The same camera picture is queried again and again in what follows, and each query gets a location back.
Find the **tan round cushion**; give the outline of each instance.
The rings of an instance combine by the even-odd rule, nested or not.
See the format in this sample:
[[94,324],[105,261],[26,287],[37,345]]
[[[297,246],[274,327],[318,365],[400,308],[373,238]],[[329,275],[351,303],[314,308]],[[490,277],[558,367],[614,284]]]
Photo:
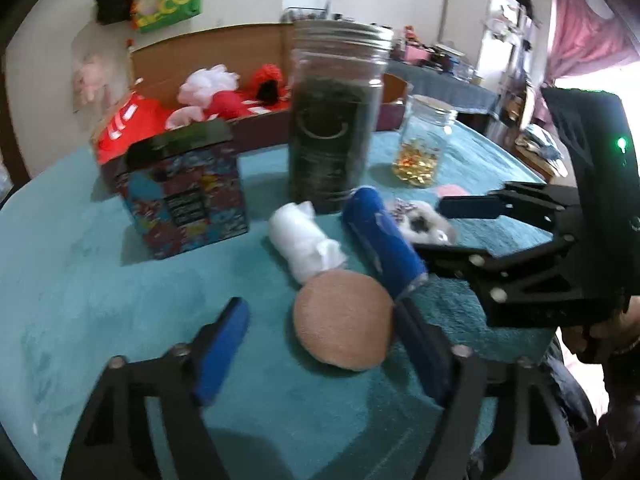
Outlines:
[[329,270],[309,280],[293,307],[302,346],[316,359],[347,370],[385,360],[392,338],[393,300],[376,280]]

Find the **window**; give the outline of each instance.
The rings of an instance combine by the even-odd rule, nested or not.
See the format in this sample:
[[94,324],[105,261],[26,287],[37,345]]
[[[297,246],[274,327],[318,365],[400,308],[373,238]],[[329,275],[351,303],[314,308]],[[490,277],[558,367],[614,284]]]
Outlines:
[[640,155],[640,62],[556,81],[558,88],[604,90],[620,97]]

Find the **blue tablecloth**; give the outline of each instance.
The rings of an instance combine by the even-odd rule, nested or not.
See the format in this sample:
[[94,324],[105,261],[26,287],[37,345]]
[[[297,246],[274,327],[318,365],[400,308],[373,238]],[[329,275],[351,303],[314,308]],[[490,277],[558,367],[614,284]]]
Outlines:
[[[409,189],[392,176],[397,146],[396,133],[375,136],[366,183],[385,197],[434,203],[432,190]],[[149,259],[88,149],[49,168],[0,211],[0,422],[40,480],[59,478],[110,356],[159,356],[191,340],[236,295],[250,304],[252,322],[215,405],[203,412],[232,480],[411,478],[440,409],[421,394],[404,350],[395,345],[381,367],[353,374],[313,360],[292,332],[298,287],[266,224],[288,202],[286,160],[285,148],[242,156],[249,234],[163,261]],[[457,126],[440,183],[478,194],[506,180],[535,179]],[[363,271],[338,216],[319,224],[343,242],[350,268]],[[547,239],[510,219],[455,225],[461,243],[497,254]],[[415,299],[453,342],[488,358],[540,358],[551,339],[549,330],[488,329],[463,283],[433,278]],[[491,426],[488,402],[478,441]]]
[[497,118],[498,95],[431,68],[390,61],[387,73],[411,83],[412,94],[427,95],[453,106],[463,114],[491,115]]

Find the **plush toy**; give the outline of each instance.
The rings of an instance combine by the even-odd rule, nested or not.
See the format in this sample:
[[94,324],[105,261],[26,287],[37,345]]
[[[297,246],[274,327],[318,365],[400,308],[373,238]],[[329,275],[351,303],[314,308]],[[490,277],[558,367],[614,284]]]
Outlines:
[[141,16],[152,16],[160,12],[161,0],[134,0],[131,6],[132,14],[140,14]]
[[229,121],[250,115],[250,113],[238,94],[231,90],[223,90],[213,95],[205,115],[207,117],[217,115],[219,118]]
[[420,38],[418,38],[418,35],[415,33],[413,25],[406,25],[404,27],[404,37],[409,44],[416,44],[418,46],[422,44]]
[[177,130],[184,126],[189,126],[193,122],[204,121],[204,111],[199,106],[185,106],[172,113],[166,120],[164,126],[167,130]]
[[272,64],[263,65],[249,84],[249,95],[267,106],[277,104],[284,92],[282,71]]
[[178,102],[183,105],[209,108],[213,96],[220,91],[237,90],[239,75],[226,71],[226,66],[217,65],[191,74],[180,86]]
[[386,209],[396,221],[402,237],[412,244],[453,245],[456,231],[446,218],[421,200],[396,199]]
[[86,105],[96,101],[100,90],[103,90],[103,105],[111,105],[111,95],[106,84],[104,65],[99,56],[91,56],[76,70],[73,80],[74,92],[80,104]]

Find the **patterned box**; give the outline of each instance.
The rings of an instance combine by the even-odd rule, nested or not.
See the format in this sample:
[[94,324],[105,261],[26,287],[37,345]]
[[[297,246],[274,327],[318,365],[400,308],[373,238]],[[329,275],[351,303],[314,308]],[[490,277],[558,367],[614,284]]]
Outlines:
[[248,231],[231,140],[225,121],[213,120],[129,147],[116,186],[156,258]]

